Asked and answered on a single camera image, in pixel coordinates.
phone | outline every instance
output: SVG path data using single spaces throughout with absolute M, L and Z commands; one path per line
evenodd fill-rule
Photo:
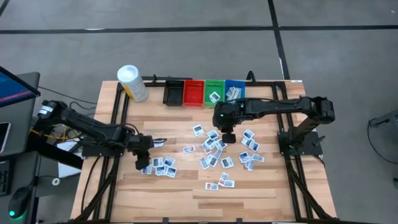
M 8 133 L 10 132 L 10 128 L 11 128 L 10 122 L 0 123 L 0 147 L 1 147 L 0 153 L 2 153 L 6 148 L 7 137 Z

black bin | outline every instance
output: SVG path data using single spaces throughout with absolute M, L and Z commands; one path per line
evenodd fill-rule
M 166 81 L 163 103 L 167 106 L 181 106 L 184 92 L 184 81 Z

yellow label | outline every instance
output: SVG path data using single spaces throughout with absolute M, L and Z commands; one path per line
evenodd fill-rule
M 123 84 L 122 84 L 122 86 L 123 86 L 123 88 L 124 88 L 124 91 L 126 91 L 127 95 L 129 95 L 130 98 L 134 99 L 134 97 L 133 97 L 133 95 L 132 95 L 132 93 L 131 93 L 131 91 L 130 91 L 130 88 L 129 88 L 127 85 L 123 85 Z

keyboard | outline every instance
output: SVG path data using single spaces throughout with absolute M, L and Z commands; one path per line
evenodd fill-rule
M 0 197 L 9 195 L 11 190 L 11 162 L 0 161 Z

plastic tray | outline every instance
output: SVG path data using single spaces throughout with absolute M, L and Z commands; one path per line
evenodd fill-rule
M 225 101 L 227 99 L 226 97 L 226 93 L 228 92 L 229 88 L 236 87 L 236 88 L 240 88 L 242 89 L 241 91 L 241 98 L 244 98 L 245 94 L 244 94 L 244 89 L 246 88 L 246 82 L 243 81 L 236 81 L 236 80 L 225 80 L 225 85 L 224 85 L 224 97 L 225 97 Z
M 203 104 L 203 80 L 186 80 L 182 103 L 187 106 L 201 106 Z
M 216 103 L 211 102 L 210 94 L 216 92 L 221 97 L 220 101 L 224 101 L 224 80 L 206 80 L 205 81 L 205 104 L 214 106 Z
M 184 93 L 184 81 L 166 81 L 163 103 L 167 106 L 181 106 Z

